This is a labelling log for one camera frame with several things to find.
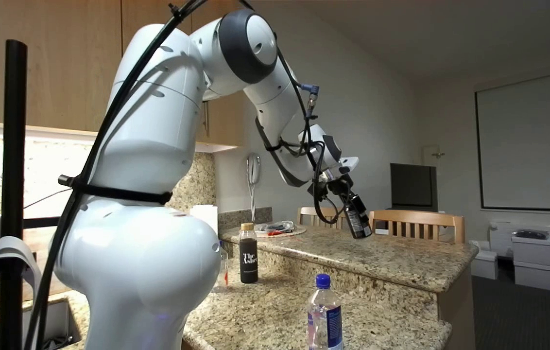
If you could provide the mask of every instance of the plastic bottle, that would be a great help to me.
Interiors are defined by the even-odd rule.
[[[238,227],[238,275],[242,283],[256,283],[258,279],[256,232],[252,221],[244,221]]]
[[[341,350],[341,310],[330,293],[330,275],[316,273],[316,291],[308,299],[306,343],[308,350]]]

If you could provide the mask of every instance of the kitchen counter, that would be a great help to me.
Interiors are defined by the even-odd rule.
[[[236,227],[221,236],[236,254]],[[448,347],[454,328],[442,295],[466,281],[471,256],[468,244],[384,234],[357,240],[328,227],[260,236],[258,283],[240,283],[236,260],[227,260],[229,285],[213,287],[188,328],[213,347],[304,347],[306,299],[324,269],[341,302],[345,347]]]
[[[431,350],[442,347],[450,324],[440,320],[411,318],[388,306],[372,302],[363,287],[337,291],[341,302],[343,343],[349,350]],[[186,326],[190,336],[219,350],[234,347],[285,347],[302,350],[306,299],[312,283],[297,283],[291,277],[260,271],[256,283],[240,283],[236,269],[229,269],[229,285],[215,285],[211,293],[190,312]]]
[[[470,244],[392,234],[353,238],[343,229],[298,229],[304,232],[260,236],[258,248],[435,293],[448,289],[475,254]],[[236,229],[225,231],[223,238],[236,242]]]

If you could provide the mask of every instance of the wooden chair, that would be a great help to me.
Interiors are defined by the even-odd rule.
[[[320,213],[328,219],[335,215],[335,209],[332,205],[320,207]],[[343,227],[343,213],[337,215],[335,223],[324,223],[312,205],[300,205],[297,209],[297,225],[318,225],[318,227]]]
[[[464,242],[464,217],[452,213],[370,209],[368,225],[370,229],[384,227],[398,236]]]

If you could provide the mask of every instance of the television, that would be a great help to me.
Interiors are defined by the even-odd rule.
[[[390,207],[436,211],[435,166],[390,162]]]

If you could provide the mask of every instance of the bottle cap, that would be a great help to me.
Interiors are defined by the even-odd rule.
[[[328,273],[316,273],[314,283],[318,289],[328,289],[330,287],[330,275]]]
[[[238,229],[240,229],[240,231],[254,229],[254,223],[252,223],[252,221],[242,221],[242,223],[238,225]]]

